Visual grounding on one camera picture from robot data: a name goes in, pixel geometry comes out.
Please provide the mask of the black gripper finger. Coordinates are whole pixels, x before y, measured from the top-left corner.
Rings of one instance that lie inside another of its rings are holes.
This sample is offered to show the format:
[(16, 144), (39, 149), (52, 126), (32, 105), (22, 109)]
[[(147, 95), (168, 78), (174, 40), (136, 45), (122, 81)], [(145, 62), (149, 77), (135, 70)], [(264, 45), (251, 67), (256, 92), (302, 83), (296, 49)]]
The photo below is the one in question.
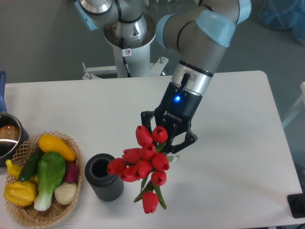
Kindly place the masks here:
[(169, 148), (167, 149), (167, 153), (176, 154), (176, 153), (180, 152), (181, 150), (187, 148), (188, 146), (192, 145), (193, 143), (195, 143), (197, 141), (197, 139), (198, 139), (197, 135), (195, 135), (191, 131), (191, 129), (187, 130), (185, 132), (184, 141), (177, 145), (170, 145)]
[(150, 133), (152, 133), (153, 129), (156, 127), (155, 112), (154, 111), (142, 111), (141, 112), (141, 122), (142, 122), (142, 125), (145, 126)]

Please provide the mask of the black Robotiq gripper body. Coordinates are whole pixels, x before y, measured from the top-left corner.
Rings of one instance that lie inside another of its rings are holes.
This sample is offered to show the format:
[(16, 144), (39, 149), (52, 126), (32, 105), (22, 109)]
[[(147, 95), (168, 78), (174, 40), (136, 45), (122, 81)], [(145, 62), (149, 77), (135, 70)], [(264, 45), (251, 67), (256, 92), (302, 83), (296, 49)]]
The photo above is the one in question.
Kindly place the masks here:
[(167, 146), (172, 145), (175, 137), (191, 129), (192, 118), (202, 98), (173, 82), (168, 84), (160, 105), (154, 111), (156, 125), (167, 131)]

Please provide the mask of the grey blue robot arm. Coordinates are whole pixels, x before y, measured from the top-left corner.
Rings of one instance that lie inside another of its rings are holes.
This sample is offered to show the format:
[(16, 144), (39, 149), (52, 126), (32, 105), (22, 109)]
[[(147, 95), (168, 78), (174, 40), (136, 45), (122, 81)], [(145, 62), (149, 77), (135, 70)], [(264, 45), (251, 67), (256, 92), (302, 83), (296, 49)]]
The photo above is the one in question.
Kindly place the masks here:
[(236, 26), (251, 13), (248, 0), (201, 0), (184, 15), (166, 15), (158, 22), (142, 9), (140, 0), (77, 0), (81, 20), (90, 30), (103, 29), (113, 48), (117, 76), (147, 77), (153, 40), (181, 58), (160, 105), (141, 114), (166, 129), (164, 153), (175, 154), (197, 140), (191, 120), (219, 63), (230, 45)]

